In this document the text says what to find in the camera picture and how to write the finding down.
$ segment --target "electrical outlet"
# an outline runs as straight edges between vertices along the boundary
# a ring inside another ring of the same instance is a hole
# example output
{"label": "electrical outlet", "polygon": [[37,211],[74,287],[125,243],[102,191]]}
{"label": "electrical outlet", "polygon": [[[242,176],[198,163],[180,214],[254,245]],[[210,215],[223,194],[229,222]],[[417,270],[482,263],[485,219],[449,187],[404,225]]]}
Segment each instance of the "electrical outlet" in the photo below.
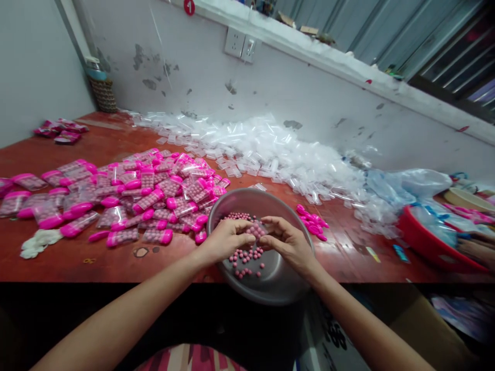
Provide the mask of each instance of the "electrical outlet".
{"label": "electrical outlet", "polygon": [[256,47],[259,48],[260,41],[252,36],[246,35],[244,47],[242,48],[241,59],[244,62],[253,63]]}
{"label": "electrical outlet", "polygon": [[225,52],[236,58],[240,58],[242,47],[244,46],[245,33],[229,27],[227,31],[227,39],[225,40]]}

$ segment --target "red tray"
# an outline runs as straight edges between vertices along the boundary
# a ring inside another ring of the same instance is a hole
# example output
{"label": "red tray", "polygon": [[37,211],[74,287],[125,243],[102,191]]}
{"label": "red tray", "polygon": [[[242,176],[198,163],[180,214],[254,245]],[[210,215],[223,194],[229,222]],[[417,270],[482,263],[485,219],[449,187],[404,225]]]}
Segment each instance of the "red tray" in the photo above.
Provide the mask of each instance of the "red tray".
{"label": "red tray", "polygon": [[411,213],[411,206],[404,208],[397,227],[404,233],[403,240],[418,254],[447,272],[488,273],[489,270],[453,249],[427,230]]}

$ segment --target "white wall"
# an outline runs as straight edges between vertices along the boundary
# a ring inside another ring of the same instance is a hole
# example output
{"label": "white wall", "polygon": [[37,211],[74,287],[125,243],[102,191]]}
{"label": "white wall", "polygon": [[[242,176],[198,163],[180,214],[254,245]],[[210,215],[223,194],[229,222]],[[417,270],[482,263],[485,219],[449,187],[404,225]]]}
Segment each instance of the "white wall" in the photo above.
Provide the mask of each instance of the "white wall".
{"label": "white wall", "polygon": [[53,0],[2,0],[0,45],[0,147],[29,138],[44,120],[96,110]]}
{"label": "white wall", "polygon": [[[493,146],[266,44],[256,50],[254,64],[244,64],[223,53],[225,25],[197,15],[188,17],[181,8],[158,0],[80,0],[79,5],[91,41],[111,68],[120,107],[183,111],[220,120],[272,112],[281,122],[301,123],[301,139],[338,149],[376,147],[380,155],[371,159],[384,170],[426,167],[493,179]],[[236,94],[227,89],[229,84]],[[390,83],[389,96],[409,99],[403,93],[411,88],[394,84]],[[438,107],[445,109],[445,104]],[[458,117],[471,120],[463,112]]]}

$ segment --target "metal bowl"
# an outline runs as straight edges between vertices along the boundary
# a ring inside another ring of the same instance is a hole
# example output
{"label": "metal bowl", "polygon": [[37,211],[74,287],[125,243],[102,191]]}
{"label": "metal bowl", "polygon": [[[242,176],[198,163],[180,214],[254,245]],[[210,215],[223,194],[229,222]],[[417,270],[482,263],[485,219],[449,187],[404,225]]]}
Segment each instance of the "metal bowl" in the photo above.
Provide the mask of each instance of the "metal bowl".
{"label": "metal bowl", "polygon": [[[230,212],[245,212],[258,219],[268,215],[281,216],[304,233],[313,253],[315,251],[309,233],[296,213],[267,192],[240,188],[224,194],[210,212],[206,227],[208,235],[213,232],[220,219]],[[261,263],[265,264],[264,269],[260,269]],[[236,269],[232,267],[232,263],[228,260],[218,263],[227,283],[239,294],[257,303],[284,306],[299,300],[309,289],[306,281],[274,250],[264,252],[261,259],[252,259],[247,264],[241,264],[241,268],[245,267],[251,269],[253,274],[239,280],[234,275]],[[260,278],[255,275],[258,271],[261,272]]]}

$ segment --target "white cloth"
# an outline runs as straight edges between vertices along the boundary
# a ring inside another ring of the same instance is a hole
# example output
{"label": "white cloth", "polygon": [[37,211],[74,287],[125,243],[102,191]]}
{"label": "white cloth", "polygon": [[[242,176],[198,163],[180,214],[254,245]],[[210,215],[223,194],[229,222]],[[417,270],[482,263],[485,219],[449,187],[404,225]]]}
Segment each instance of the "white cloth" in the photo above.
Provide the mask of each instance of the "white cloth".
{"label": "white cloth", "polygon": [[39,229],[35,235],[22,244],[21,258],[32,259],[45,251],[48,245],[53,245],[62,239],[59,229]]}

